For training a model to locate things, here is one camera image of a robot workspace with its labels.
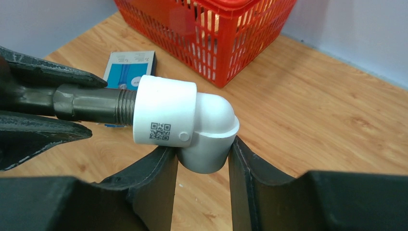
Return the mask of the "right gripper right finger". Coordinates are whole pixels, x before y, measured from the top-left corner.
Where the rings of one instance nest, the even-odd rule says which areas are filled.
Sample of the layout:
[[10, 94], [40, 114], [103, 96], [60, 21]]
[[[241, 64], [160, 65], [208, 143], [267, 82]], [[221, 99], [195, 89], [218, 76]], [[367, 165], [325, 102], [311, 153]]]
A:
[[311, 170], [294, 178], [236, 138], [229, 154], [235, 231], [405, 231], [408, 178]]

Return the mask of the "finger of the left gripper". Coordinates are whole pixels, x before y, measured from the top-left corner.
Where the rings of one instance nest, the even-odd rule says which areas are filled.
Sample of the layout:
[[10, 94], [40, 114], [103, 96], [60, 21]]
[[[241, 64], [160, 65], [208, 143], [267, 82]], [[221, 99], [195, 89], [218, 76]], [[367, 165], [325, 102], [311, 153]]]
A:
[[91, 88], [107, 87], [107, 82], [93, 73], [0, 48], [0, 76], [38, 86], [78, 84]]
[[55, 118], [0, 112], [0, 170], [7, 171], [54, 146], [88, 139], [87, 127]]

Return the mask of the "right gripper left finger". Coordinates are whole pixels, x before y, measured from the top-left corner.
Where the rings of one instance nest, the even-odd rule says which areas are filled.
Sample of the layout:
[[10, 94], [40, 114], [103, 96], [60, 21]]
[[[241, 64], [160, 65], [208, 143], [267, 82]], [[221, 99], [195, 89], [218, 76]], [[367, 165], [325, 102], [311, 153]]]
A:
[[150, 154], [99, 183], [75, 177], [0, 180], [3, 231], [168, 231], [177, 148]]

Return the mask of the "dark grey metal faucet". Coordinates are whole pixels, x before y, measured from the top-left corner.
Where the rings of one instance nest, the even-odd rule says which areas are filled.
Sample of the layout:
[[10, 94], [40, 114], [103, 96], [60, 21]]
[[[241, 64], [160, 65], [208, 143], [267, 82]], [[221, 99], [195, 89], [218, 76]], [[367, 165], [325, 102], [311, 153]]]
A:
[[17, 83], [0, 86], [0, 108], [67, 121], [132, 125], [137, 91], [88, 88], [74, 84], [29, 87]]

